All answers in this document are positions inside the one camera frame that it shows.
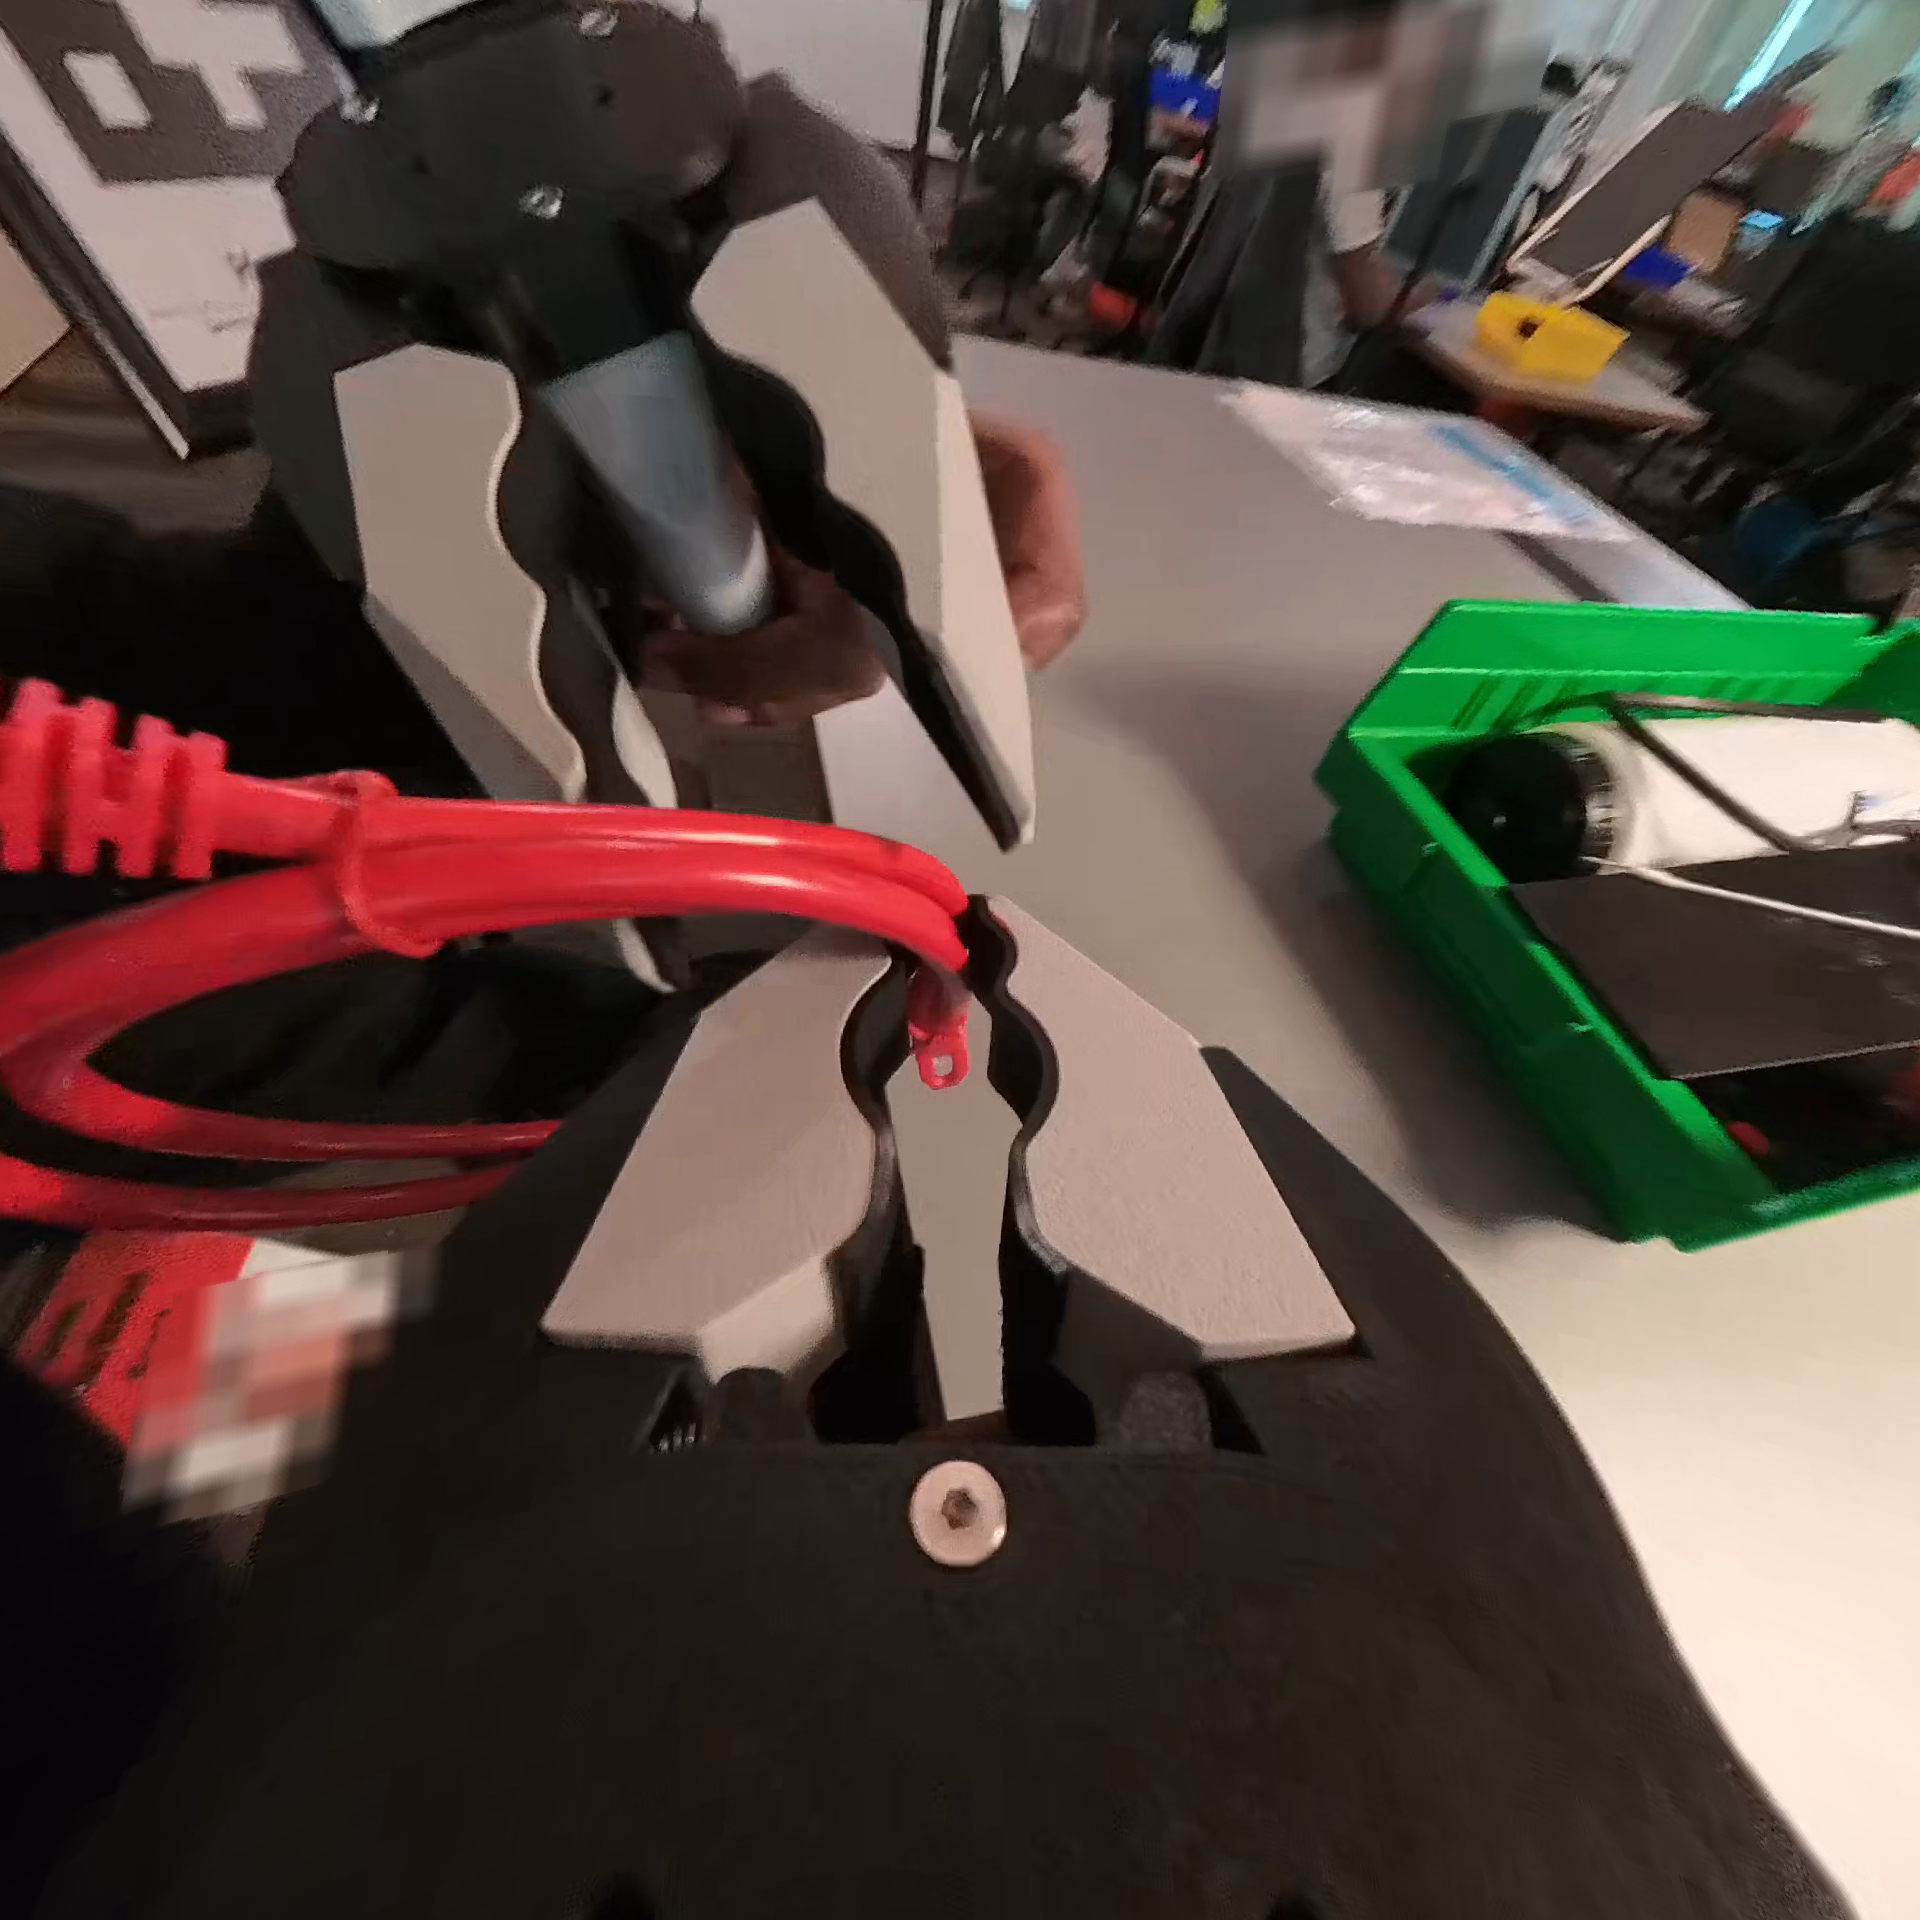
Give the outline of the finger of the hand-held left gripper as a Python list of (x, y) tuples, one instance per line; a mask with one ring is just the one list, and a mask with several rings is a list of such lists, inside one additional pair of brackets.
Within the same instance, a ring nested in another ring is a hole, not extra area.
[[(835, 820), (929, 850), (1025, 848), (1034, 710), (959, 380), (818, 200), (734, 229), (692, 316), (801, 409), (801, 476), (841, 511), (838, 567), (897, 647), (892, 689), (818, 721)], [(859, 565), (878, 581), (854, 583)]]
[(334, 376), (367, 612), (491, 799), (682, 802), (587, 590), (570, 576), (567, 462), (527, 449), (500, 362), (406, 345)]

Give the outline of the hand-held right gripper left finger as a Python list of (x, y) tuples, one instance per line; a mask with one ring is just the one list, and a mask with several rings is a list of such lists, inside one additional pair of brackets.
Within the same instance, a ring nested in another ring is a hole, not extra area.
[(815, 927), (708, 1002), (542, 1333), (818, 1381), (873, 1304), (900, 1194), (881, 1110), (905, 1048), (900, 960)]

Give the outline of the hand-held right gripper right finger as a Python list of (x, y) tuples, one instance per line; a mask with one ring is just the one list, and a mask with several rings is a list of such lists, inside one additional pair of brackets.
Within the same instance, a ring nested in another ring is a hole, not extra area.
[(1016, 1116), (1012, 1285), (1055, 1373), (1190, 1373), (1356, 1340), (1203, 1045), (1011, 897), (971, 977)]

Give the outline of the green plastic bin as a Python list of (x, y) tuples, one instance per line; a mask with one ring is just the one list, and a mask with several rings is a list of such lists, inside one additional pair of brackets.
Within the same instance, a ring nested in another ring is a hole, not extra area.
[(1452, 600), (1334, 735), (1330, 850), (1623, 1240), (1698, 1253), (1916, 1193), (1916, 1159), (1777, 1186), (1655, 1073), (1520, 912), (1434, 780), (1489, 735), (1593, 719), (1610, 693), (1839, 703), (1916, 719), (1918, 638), (1868, 615)]

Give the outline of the black sheet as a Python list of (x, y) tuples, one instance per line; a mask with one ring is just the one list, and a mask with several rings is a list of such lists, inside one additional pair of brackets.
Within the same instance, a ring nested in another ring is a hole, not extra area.
[(1660, 1077), (1918, 1045), (1918, 943), (1698, 902), (1639, 879), (1537, 879), (1520, 912)]

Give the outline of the person's left hand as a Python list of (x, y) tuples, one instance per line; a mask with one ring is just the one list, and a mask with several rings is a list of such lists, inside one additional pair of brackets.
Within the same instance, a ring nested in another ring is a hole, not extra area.
[[(1089, 622), (1089, 576), (1068, 464), (1038, 428), (970, 416), (999, 570), (1025, 663), (1052, 664)], [(642, 600), (625, 639), (634, 679), (691, 697), (721, 726), (775, 728), (873, 697), (876, 642), (858, 600), (825, 570), (774, 550), (775, 616), (714, 638)]]

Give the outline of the black-framed marker sign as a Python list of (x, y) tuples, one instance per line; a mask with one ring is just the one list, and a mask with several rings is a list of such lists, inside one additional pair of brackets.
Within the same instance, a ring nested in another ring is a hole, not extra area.
[(7, 239), (182, 460), (249, 439), (278, 177), (336, 94), (300, 4), (2, 4)]

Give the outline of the clear bag of papers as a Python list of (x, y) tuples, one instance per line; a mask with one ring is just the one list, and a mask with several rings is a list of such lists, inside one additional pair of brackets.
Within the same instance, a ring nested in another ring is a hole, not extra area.
[(1634, 535), (1591, 490), (1479, 418), (1248, 381), (1230, 383), (1222, 405), (1330, 508), (1368, 520), (1540, 541)]

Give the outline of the small yellow bin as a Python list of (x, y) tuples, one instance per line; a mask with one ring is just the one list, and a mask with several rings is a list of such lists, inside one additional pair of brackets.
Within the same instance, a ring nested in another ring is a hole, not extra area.
[(1494, 293), (1479, 306), (1472, 341), (1511, 376), (1586, 386), (1616, 360), (1628, 332), (1579, 304)]

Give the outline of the wooden desk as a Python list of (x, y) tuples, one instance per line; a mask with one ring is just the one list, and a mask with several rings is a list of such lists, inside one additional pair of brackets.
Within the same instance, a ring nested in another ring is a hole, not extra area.
[(1476, 341), (1481, 298), (1434, 302), (1401, 324), (1401, 343), (1466, 392), (1479, 418), (1511, 434), (1539, 423), (1585, 423), (1633, 434), (1703, 429), (1710, 416), (1633, 368), (1611, 360), (1586, 381), (1519, 372)]

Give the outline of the white cylinder with black cap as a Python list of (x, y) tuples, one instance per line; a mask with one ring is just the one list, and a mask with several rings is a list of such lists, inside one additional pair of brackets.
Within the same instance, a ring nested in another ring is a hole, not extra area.
[(1574, 879), (1590, 832), (1682, 788), (1764, 824), (1809, 824), (1851, 791), (1916, 793), (1918, 732), (1897, 717), (1633, 716), (1467, 746), (1439, 780), (1450, 818), (1511, 882)]

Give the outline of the small cream-framed board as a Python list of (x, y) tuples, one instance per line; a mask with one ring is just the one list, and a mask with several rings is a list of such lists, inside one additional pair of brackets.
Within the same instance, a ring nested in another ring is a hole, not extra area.
[(1688, 101), (1655, 112), (1599, 167), (1504, 265), (1511, 281), (1579, 297), (1644, 252), (1682, 200), (1753, 148), (1778, 119), (1778, 101), (1758, 92), (1740, 106)]

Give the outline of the black office chair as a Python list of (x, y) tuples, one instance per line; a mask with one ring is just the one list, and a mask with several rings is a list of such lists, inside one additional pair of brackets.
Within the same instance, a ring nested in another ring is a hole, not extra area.
[(1788, 270), (1720, 350), (1700, 446), (1770, 479), (1836, 462), (1903, 418), (1918, 386), (1918, 238), (1868, 220), (1790, 244)]

